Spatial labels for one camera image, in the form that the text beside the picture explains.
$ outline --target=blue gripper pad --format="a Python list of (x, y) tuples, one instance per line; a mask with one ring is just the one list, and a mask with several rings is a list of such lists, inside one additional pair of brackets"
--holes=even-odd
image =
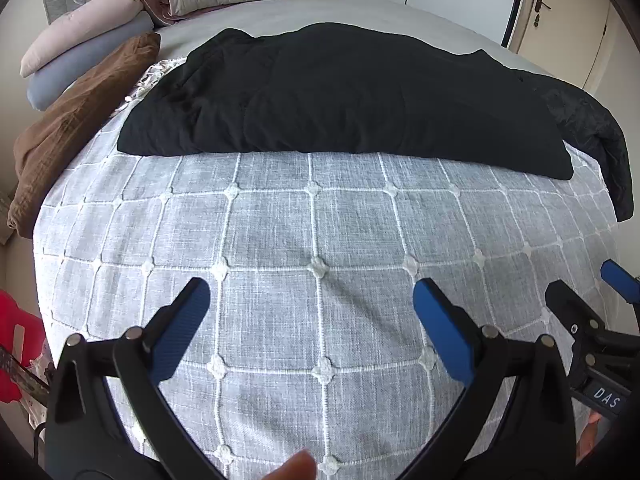
[(640, 303), (640, 282), (616, 262), (604, 262), (600, 275), (627, 303)]
[(455, 308), (433, 280), (426, 278), (415, 284), (415, 313), (449, 375), (466, 388), (475, 375), (474, 348), (456, 325)]
[(209, 309), (209, 285), (199, 278), (193, 278), (193, 280), (198, 280), (197, 286), (184, 303), (178, 306), (172, 322), (153, 346), (149, 378), (156, 386), (160, 381), (173, 376)]

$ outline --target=black cable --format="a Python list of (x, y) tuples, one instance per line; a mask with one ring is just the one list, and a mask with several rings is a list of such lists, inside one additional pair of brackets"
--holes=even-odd
[(44, 430), (46, 422), (41, 422), (36, 426), (36, 429), (33, 431), (33, 459), (38, 463), (38, 453), (40, 451), (40, 434), (42, 430)]

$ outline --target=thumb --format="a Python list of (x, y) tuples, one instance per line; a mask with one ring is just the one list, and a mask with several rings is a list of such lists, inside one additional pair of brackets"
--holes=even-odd
[(303, 449), (262, 480), (316, 480), (316, 461)]

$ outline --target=brown garment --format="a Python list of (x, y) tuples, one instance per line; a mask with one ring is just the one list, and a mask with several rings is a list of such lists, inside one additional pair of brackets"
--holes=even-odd
[(64, 92), (14, 144), (18, 188), (8, 225), (33, 237), (40, 207), (64, 169), (156, 62), (160, 36), (130, 38)]

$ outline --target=red plastic chair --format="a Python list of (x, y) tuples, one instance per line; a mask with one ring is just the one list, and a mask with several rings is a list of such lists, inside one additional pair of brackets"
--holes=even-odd
[[(21, 310), (14, 298), (4, 290), (0, 290), (0, 345), (8, 351), (14, 348), (16, 325), (24, 328), (20, 364), (28, 367), (30, 362), (42, 353), (42, 344), (45, 339), (44, 325), (39, 317)], [(20, 398), (22, 398), (20, 388), (11, 382), (8, 373), (0, 370), (0, 401), (11, 402)]]

